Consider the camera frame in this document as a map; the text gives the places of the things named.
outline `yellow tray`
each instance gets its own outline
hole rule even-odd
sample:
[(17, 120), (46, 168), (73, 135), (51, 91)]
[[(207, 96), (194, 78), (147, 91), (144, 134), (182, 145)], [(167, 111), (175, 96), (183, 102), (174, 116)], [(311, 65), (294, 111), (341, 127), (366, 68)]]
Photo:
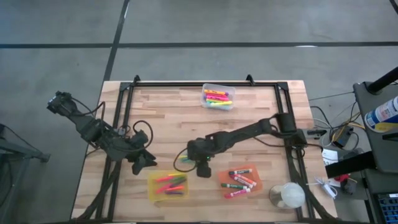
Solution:
[[(181, 185), (184, 186), (184, 189), (181, 190), (183, 195), (167, 195), (164, 192), (157, 194), (156, 190), (159, 188), (172, 183), (171, 181), (163, 181), (156, 182), (157, 179), (167, 177), (169, 175), (176, 175), (176, 177), (185, 177), (187, 180)], [(183, 199), (188, 197), (188, 177), (186, 174), (177, 172), (177, 171), (155, 171), (151, 172), (148, 175), (148, 198), (153, 202), (158, 202), (161, 200), (169, 200), (169, 199)]]

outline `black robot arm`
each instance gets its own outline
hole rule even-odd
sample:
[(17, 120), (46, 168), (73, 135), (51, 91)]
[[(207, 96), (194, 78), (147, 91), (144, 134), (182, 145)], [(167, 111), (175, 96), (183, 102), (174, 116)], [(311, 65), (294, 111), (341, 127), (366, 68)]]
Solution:
[[(278, 123), (279, 131), (270, 122), (273, 118)], [(209, 159), (214, 157), (215, 154), (225, 152), (227, 149), (233, 147), (235, 143), (256, 137), (260, 134), (271, 134), (277, 138), (291, 138), (297, 135), (297, 133), (302, 133), (302, 131), (298, 132), (294, 119), (290, 114), (275, 114), (270, 118), (261, 119), (254, 124), (231, 132), (219, 131), (205, 136), (204, 139), (197, 138), (196, 140), (189, 141), (187, 144), (188, 158), (196, 162), (197, 175), (199, 177), (210, 177)]]
[(144, 146), (148, 137), (142, 130), (134, 130), (135, 135), (129, 138), (120, 135), (102, 119), (90, 116), (92, 112), (79, 111), (70, 93), (56, 92), (47, 109), (67, 117), (76, 125), (76, 130), (83, 140), (94, 148), (103, 149), (112, 160), (121, 161), (126, 158), (133, 162), (133, 174), (137, 175), (143, 167), (157, 165), (154, 161), (156, 158), (146, 150), (147, 146)]

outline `concrete floor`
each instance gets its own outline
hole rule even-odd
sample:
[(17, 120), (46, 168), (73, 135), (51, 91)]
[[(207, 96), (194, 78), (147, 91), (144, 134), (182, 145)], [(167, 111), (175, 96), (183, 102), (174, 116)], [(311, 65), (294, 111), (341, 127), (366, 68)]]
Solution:
[[(112, 43), (123, 0), (0, 1), (0, 44)], [(397, 41), (387, 0), (131, 0), (121, 42)], [(46, 109), (57, 90), (94, 108), (110, 49), (0, 49), (0, 123), (52, 154), (32, 161), (16, 223), (69, 219), (86, 144)], [(397, 66), (398, 47), (119, 49), (111, 80), (305, 80), (309, 98), (352, 90)], [(312, 101), (329, 119), (353, 95)], [(317, 111), (314, 117), (322, 118)], [(349, 110), (334, 120), (338, 124)], [(358, 131), (359, 146), (369, 150)], [(362, 201), (336, 201), (344, 220), (366, 221)]]

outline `butcher block tabletop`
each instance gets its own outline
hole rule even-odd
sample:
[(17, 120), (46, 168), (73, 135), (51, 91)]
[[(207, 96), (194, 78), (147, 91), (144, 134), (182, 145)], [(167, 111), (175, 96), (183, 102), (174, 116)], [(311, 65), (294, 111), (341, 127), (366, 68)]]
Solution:
[[(302, 80), (284, 81), (289, 84), (290, 98), (297, 128), (313, 128), (312, 113)], [(106, 102), (104, 120), (112, 124), (120, 82), (104, 82), (99, 102)], [(197, 177), (196, 171), (187, 173), (189, 196), (180, 200), (152, 202), (147, 194), (147, 177), (157, 170), (173, 171), (175, 156), (187, 146), (189, 140), (203, 138), (217, 131), (232, 131), (255, 123), (277, 113), (275, 92), (267, 86), (237, 86), (234, 108), (230, 111), (208, 109), (201, 106), (201, 87), (162, 86), (134, 87), (129, 125), (147, 121), (154, 130), (153, 143), (148, 151), (155, 155), (157, 166), (145, 167), (139, 175), (133, 175), (131, 163), (123, 160), (118, 194), (114, 209), (114, 221), (119, 222), (273, 222), (297, 221), (293, 209), (284, 210), (273, 206), (269, 189), (290, 181), (285, 149), (269, 147), (255, 139), (235, 144), (226, 152), (217, 154), (209, 162), (212, 176)], [(128, 91), (123, 97), (119, 125), (124, 117)], [(144, 124), (138, 124), (149, 135)], [(269, 144), (283, 144), (283, 140), (270, 135), (259, 136)], [(73, 207), (72, 218), (81, 215), (100, 190), (106, 154), (98, 150), (90, 154), (84, 163), (80, 184)], [(321, 151), (309, 146), (304, 157), (308, 181), (314, 177), (327, 178)], [(221, 193), (217, 173), (230, 168), (253, 164), (256, 166), (263, 189), (260, 192), (225, 199)], [(311, 190), (326, 208), (336, 217), (333, 199), (317, 185)], [(108, 211), (108, 197), (104, 203), (104, 216)], [(307, 217), (303, 206), (303, 215)]]

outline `spray can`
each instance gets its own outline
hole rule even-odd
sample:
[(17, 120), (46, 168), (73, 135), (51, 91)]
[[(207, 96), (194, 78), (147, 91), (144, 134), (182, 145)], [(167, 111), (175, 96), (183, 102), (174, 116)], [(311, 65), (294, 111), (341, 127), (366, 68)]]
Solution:
[(398, 128), (398, 96), (368, 112), (364, 120), (370, 129), (379, 133)]

